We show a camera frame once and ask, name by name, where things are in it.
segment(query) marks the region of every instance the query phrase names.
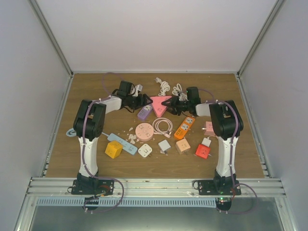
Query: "pink triangular object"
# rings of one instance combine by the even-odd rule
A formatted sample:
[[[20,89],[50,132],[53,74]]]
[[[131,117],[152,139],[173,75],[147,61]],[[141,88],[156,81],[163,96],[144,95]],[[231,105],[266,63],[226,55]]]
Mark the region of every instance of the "pink triangular object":
[[[152,107],[153,107],[153,111],[155,112],[156,116],[158,118],[162,117],[162,115],[167,110],[167,107],[163,106],[162,102],[170,99],[171,96],[170,95],[168,95],[168,96],[153,96],[153,97],[150,97],[150,98],[151,98],[151,100],[153,100]]]

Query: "pink round socket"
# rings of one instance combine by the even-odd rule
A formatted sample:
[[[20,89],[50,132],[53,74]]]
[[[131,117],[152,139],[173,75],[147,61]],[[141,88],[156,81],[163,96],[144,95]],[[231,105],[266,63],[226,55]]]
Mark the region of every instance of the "pink round socket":
[[[142,123],[136,127],[136,136],[140,141],[149,141],[153,138],[154,128],[151,124]]]

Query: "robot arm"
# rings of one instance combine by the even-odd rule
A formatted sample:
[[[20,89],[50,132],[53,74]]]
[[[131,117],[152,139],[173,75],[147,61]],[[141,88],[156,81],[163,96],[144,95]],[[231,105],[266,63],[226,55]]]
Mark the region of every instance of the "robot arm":
[[[218,137],[219,151],[218,164],[215,171],[214,181],[216,182],[216,190],[220,192],[223,188],[230,189],[227,182],[231,182],[230,159],[232,157],[232,171],[235,176],[234,156],[235,147],[240,132],[244,128],[241,116],[235,106],[234,101],[226,101],[235,111],[238,119],[238,130],[233,139],[233,149],[231,153],[231,139],[235,131],[234,114],[224,103],[206,102],[201,103],[198,88],[187,88],[187,101],[179,101],[178,96],[162,102],[162,105],[168,107],[168,111],[174,115],[180,115],[182,112],[189,111],[193,116],[210,116],[212,119],[213,130]]]
[[[74,130],[77,133],[78,140],[80,143],[80,155],[82,155],[82,147],[84,145],[82,138],[84,118],[86,116],[88,106],[91,102],[92,101],[89,100],[83,100],[81,102],[77,113],[77,117],[74,122]],[[111,111],[120,110],[121,105],[122,105],[122,100],[117,96],[111,95],[110,97],[108,97],[108,99],[102,100],[94,104],[90,111],[93,117],[88,118],[86,124],[86,131],[85,131],[86,147],[85,147],[84,157],[85,157],[85,162],[87,163],[87,168],[92,175],[95,176],[98,175],[98,168],[96,164],[97,141],[103,131],[105,114]],[[90,177],[88,172],[85,170],[84,165],[82,164],[82,157],[80,161],[79,173],[82,176]]]
[[[114,90],[111,96],[93,104],[89,115],[87,115],[87,110],[92,101],[83,100],[81,102],[73,126],[80,143],[81,164],[77,180],[73,183],[72,194],[97,195],[102,193],[100,187],[104,188],[106,186],[107,180],[98,180],[91,177],[82,161],[82,150],[85,145],[84,158],[87,169],[92,175],[98,176],[96,164],[97,141],[103,131],[105,114],[127,107],[136,110],[153,102],[146,94],[139,94],[139,90],[142,89],[141,85],[134,86],[133,90],[131,90],[132,85],[130,82],[121,81],[119,89]],[[83,129],[85,130],[85,144],[83,142]]]

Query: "red cube socket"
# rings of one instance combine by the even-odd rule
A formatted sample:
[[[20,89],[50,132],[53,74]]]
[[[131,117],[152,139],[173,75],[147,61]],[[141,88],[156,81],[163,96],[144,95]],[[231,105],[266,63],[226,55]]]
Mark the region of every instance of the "red cube socket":
[[[202,157],[203,159],[207,159],[208,154],[210,153],[210,148],[204,146],[203,144],[199,144],[197,151],[196,151],[196,155],[199,157]]]

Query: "blue power strip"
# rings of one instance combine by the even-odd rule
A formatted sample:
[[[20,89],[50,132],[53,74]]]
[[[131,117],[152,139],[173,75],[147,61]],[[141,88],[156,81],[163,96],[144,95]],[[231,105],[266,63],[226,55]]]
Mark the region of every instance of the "blue power strip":
[[[108,138],[109,141],[118,141],[120,144],[123,145],[123,149],[125,151],[127,151],[128,153],[134,155],[136,154],[138,148],[135,147],[134,145],[132,145],[131,143],[128,143],[127,141],[125,141],[124,139],[118,137],[117,135],[111,133]]]

